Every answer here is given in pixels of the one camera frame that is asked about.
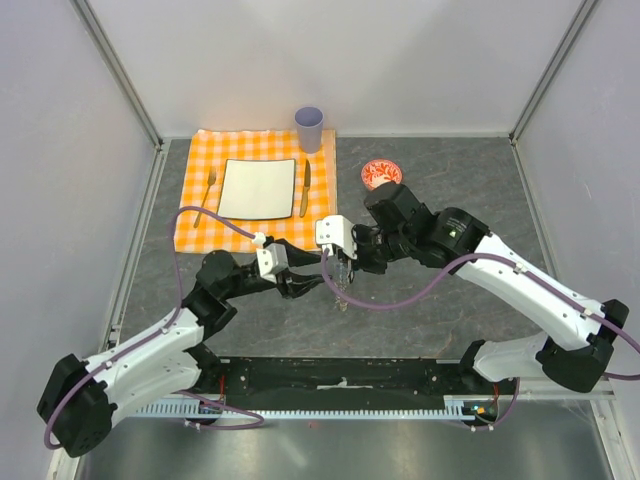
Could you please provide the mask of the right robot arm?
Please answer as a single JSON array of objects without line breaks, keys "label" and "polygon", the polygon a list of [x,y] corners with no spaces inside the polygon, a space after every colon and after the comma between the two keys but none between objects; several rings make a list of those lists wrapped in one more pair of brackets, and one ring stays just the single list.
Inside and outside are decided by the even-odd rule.
[{"label": "right robot arm", "polygon": [[481,393],[507,378],[547,377],[587,393],[604,376],[629,313],[624,303],[578,294],[519,256],[476,217],[454,207],[431,212],[403,184],[377,187],[364,205],[374,225],[343,221],[340,228],[338,245],[356,268],[382,274],[405,258],[449,268],[540,328],[526,338],[473,342],[457,371],[465,391]]}]

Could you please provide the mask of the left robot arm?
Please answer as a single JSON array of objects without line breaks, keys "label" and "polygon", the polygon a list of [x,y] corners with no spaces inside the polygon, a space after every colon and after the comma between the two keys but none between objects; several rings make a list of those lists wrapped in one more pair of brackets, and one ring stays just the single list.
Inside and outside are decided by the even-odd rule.
[{"label": "left robot arm", "polygon": [[298,298],[323,279],[294,268],[319,261],[283,239],[269,239],[246,264],[225,250],[207,254],[192,290],[164,318],[109,350],[56,362],[36,408],[45,423],[45,446],[80,457],[149,403],[192,388],[211,392],[220,371],[204,343],[236,315],[230,300],[271,289]]}]

